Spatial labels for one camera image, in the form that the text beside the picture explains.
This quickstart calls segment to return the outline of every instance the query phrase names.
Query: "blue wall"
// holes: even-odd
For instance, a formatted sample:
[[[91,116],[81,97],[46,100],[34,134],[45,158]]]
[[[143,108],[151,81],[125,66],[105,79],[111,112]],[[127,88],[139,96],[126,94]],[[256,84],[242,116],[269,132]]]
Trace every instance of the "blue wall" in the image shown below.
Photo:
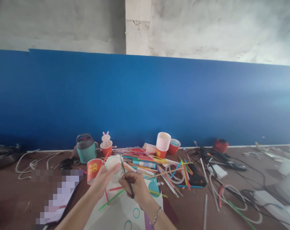
[[[78,134],[118,147],[290,143],[290,67],[53,50],[0,50],[0,144],[72,149]]]

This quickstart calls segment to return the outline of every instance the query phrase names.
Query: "scissors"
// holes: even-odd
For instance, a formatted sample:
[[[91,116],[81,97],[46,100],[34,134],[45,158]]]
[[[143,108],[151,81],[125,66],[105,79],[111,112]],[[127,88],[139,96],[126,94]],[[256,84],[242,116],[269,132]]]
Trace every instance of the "scissors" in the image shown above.
[[[130,180],[128,179],[127,175],[126,175],[126,170],[125,170],[125,167],[123,165],[123,161],[122,161],[122,157],[120,157],[120,161],[122,162],[122,167],[123,167],[123,172],[125,173],[125,180],[126,182],[128,183],[129,187],[130,187],[130,190],[131,190],[131,198],[134,199],[134,192],[133,192],[133,189],[132,189],[132,186],[131,186],[131,183],[130,183]]]

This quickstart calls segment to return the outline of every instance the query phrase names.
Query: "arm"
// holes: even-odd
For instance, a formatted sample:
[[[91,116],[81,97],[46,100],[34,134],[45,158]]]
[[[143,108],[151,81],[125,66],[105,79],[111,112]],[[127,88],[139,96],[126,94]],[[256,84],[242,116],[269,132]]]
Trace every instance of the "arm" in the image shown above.
[[[120,166],[120,164],[117,164],[107,171],[103,165],[94,183],[55,230],[83,230],[95,205],[104,195],[111,177],[119,170]]]
[[[132,189],[134,191],[134,200],[139,204],[140,208],[146,212],[147,216],[151,223],[154,222],[155,217],[157,216],[159,205],[150,195],[148,188],[145,184],[143,175],[140,173],[129,172],[127,177],[131,182]],[[128,183],[125,180],[125,175],[119,180],[119,183],[126,190],[127,195],[131,197],[131,190]],[[155,230],[177,230],[173,223],[169,220],[163,210],[160,211],[160,214],[154,224]]]

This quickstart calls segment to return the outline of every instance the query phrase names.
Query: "teal thermos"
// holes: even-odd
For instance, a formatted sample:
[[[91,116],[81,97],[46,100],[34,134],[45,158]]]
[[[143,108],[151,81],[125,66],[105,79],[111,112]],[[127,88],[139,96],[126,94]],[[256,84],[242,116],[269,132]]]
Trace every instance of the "teal thermos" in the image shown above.
[[[97,157],[96,145],[89,133],[77,136],[76,146],[81,163],[87,164],[90,160]]]

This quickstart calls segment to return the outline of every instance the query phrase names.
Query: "charger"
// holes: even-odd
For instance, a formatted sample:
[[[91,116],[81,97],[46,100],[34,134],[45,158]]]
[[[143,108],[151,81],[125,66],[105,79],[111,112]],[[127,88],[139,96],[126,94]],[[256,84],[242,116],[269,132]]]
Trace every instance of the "charger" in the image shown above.
[[[228,173],[225,170],[223,170],[221,167],[219,167],[218,165],[213,165],[213,169],[215,170],[217,174],[217,178],[219,180],[224,178],[226,175],[228,175]],[[213,169],[211,166],[209,166],[209,171],[214,175]]]

